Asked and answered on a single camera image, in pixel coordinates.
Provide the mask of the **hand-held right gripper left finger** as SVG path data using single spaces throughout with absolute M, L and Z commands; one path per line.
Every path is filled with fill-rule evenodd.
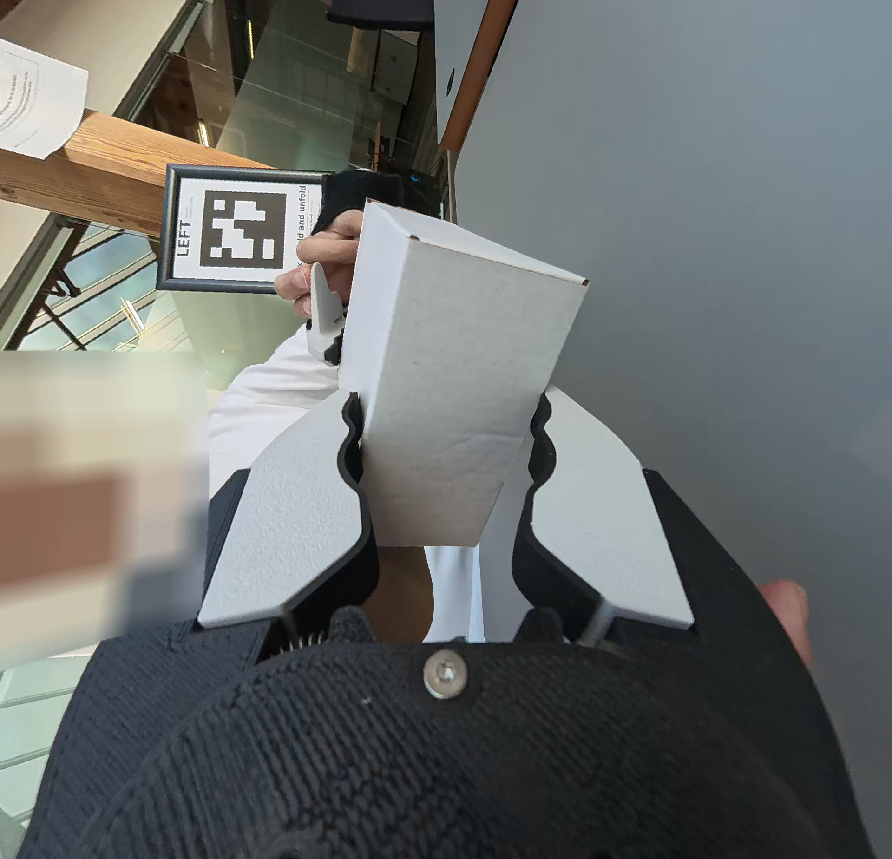
M 279 619 L 323 630 L 336 610 L 371 597 L 378 557 L 362 427 L 358 395 L 336 391 L 251 465 L 197 617 L 203 629 Z

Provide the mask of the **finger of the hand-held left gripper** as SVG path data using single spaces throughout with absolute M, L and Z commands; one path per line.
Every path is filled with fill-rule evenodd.
M 347 307 L 334 292 L 323 266 L 314 263 L 310 271 L 310 317 L 306 324 L 308 349 L 312 357 L 329 367 L 338 367 Z

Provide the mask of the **wooden door frame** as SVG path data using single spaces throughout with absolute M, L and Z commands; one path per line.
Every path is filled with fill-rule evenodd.
M 459 153 L 519 0 L 433 0 L 438 149 Z

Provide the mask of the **white paper sheet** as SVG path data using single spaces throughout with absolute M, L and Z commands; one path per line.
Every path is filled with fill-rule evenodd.
M 88 72 L 1 40 L 1 148 L 39 161 L 77 131 Z

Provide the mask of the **wooden beam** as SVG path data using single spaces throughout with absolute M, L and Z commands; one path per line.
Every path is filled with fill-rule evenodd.
M 159 238 L 168 165 L 267 170 L 226 151 L 86 111 L 72 138 L 45 160 L 1 153 L 1 198 L 69 218 Z

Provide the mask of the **white cardboard box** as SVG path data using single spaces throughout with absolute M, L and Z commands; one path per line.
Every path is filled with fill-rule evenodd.
M 588 280 L 444 220 L 363 215 L 339 386 L 384 547 L 476 545 Z

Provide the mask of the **person's right hand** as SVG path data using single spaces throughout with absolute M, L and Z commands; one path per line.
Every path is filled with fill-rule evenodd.
M 805 589 L 788 580 L 757 586 L 767 605 L 779 620 L 806 668 L 813 663 L 809 633 L 810 607 Z

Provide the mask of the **person's left hand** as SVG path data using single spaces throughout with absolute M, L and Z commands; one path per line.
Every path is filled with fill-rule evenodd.
M 329 229 L 299 241 L 298 266 L 275 279 L 275 293 L 292 304 L 298 317 L 309 319 L 311 315 L 310 273 L 315 264 L 321 266 L 329 289 L 338 294 L 341 303 L 349 302 L 360 244 L 361 216 L 358 210 L 346 211 Z

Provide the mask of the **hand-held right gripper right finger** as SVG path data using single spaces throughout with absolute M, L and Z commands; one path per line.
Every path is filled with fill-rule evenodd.
M 695 623 L 641 463 L 556 386 L 531 419 L 512 576 L 565 642 L 593 645 L 615 620 L 687 631 Z

